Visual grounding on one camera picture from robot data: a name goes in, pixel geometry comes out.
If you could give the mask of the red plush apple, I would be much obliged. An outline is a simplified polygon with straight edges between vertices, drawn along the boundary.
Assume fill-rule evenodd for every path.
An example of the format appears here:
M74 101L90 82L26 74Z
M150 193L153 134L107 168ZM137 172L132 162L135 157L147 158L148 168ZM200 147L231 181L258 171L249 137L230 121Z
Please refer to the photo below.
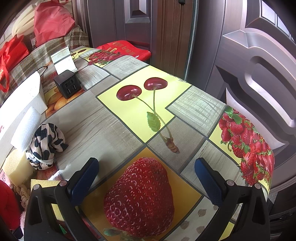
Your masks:
M3 181L0 190L0 214L8 229L16 230L20 226L19 203L14 192Z

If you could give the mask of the braided rope toy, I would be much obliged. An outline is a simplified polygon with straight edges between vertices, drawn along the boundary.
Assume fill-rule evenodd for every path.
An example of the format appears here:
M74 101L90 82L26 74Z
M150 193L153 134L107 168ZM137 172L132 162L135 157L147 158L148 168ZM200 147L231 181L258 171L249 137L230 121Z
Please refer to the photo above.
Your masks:
M19 186L14 186L13 190L21 198L21 206L24 210L27 210L29 199L30 199L30 189L26 187L25 184L20 184Z

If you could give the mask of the yellow octagonal sponge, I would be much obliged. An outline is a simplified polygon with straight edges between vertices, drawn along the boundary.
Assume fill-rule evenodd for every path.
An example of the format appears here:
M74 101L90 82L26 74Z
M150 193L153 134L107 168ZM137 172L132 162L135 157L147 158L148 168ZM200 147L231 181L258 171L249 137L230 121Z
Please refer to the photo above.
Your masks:
M3 165L4 173L15 186L20 186L27 181L34 170L35 169L26 157L26 153L16 149L7 156Z

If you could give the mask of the cow print cloth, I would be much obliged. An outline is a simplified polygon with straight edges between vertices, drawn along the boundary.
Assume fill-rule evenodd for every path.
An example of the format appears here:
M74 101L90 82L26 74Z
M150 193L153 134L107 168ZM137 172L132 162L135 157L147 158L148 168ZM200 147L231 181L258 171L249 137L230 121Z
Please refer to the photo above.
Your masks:
M46 170L53 166L55 153L61 153L67 147L61 130L53 123L44 123L34 133L25 154L35 170Z

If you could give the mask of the white foam block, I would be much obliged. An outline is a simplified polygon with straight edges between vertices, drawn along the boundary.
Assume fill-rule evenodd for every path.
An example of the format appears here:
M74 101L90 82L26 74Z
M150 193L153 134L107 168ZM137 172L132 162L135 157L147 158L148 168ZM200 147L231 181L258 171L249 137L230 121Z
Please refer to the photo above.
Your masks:
M33 135L39 127L41 114L30 107L20 121L11 139L11 144L19 151L25 151L32 141Z

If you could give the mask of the white cardboard box tray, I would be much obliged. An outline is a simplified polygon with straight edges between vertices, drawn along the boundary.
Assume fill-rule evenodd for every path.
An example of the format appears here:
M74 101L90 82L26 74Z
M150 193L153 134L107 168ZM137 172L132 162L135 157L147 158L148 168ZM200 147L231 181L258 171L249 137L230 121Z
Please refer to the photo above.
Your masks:
M13 134L31 106L40 114L47 109L41 77L37 71L19 85L1 106L1 164L13 148Z

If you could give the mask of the fruit print tablecloth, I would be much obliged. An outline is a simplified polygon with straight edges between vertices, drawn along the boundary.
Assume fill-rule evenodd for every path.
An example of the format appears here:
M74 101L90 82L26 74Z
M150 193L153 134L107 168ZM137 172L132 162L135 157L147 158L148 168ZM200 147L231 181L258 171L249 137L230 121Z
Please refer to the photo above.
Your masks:
M81 90L69 99L53 62L37 70L47 105L39 126L55 124L68 147L51 168L34 170L30 191L97 159L75 207L97 240L197 240L218 210L195 173L198 158L239 186L260 184L267 200L274 145L263 120L132 56L70 53Z

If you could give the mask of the black power cube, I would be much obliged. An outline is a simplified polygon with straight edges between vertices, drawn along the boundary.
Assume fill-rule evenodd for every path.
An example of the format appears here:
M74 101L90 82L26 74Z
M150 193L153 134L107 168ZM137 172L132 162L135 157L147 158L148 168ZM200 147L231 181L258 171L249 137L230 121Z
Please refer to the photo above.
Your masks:
M56 87L62 96L69 99L81 90L81 84L76 74L70 70L65 70L54 78Z

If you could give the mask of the folded metal stand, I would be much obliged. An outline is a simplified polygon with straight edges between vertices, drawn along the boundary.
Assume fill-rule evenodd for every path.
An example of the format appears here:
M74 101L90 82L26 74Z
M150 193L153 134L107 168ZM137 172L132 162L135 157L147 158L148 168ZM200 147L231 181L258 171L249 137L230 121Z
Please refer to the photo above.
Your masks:
M58 75L66 70L70 70L74 73L78 71L68 47L65 47L51 55L51 60Z

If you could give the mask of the red glossy tote bag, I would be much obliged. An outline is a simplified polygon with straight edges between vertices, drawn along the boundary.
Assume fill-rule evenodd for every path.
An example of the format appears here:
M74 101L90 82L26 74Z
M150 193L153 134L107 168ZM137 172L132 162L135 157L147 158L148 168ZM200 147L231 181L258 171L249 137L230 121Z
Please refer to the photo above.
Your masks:
M15 35L1 48L1 91L4 93L10 89L10 71L29 55L29 50L23 39L24 35L20 37Z

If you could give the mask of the plaid covered furniture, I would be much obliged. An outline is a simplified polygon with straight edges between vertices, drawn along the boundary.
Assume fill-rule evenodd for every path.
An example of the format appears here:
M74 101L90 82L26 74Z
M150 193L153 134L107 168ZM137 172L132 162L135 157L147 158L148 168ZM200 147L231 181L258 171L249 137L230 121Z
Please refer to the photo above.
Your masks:
M10 88L8 92L1 91L1 104L4 104L13 91L35 71L44 66L49 66L52 63L51 56L53 54L65 47L73 50L80 46L88 47L89 38L88 35L76 25L64 37L49 40L34 49L27 57L9 71Z

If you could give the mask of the red bag on chair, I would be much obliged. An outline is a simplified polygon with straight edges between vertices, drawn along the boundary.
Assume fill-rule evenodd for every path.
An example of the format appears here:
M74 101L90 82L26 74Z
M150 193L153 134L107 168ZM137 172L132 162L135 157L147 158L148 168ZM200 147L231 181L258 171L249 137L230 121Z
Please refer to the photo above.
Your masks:
M114 52L115 54L119 53L121 55L133 56L141 61L149 60L152 56L150 51L137 48L126 40L118 40L106 43L98 46L97 49Z

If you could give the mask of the cream foam tubes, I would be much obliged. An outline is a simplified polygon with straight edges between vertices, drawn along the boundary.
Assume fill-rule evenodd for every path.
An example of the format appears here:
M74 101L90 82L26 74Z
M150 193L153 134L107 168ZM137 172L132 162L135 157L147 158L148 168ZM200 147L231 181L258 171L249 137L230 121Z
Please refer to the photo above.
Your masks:
M34 17L37 4L38 2L29 5L16 19L11 30L12 37L17 35L19 38L20 36L27 36L34 32Z

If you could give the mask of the dark red fabric bag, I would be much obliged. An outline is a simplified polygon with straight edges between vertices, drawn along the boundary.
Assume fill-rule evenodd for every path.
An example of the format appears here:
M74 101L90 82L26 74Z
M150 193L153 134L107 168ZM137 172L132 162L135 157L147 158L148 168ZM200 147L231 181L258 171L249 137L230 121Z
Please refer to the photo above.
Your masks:
M69 10L57 1L45 1L37 5L34 15L36 47L49 40L64 37L75 27Z

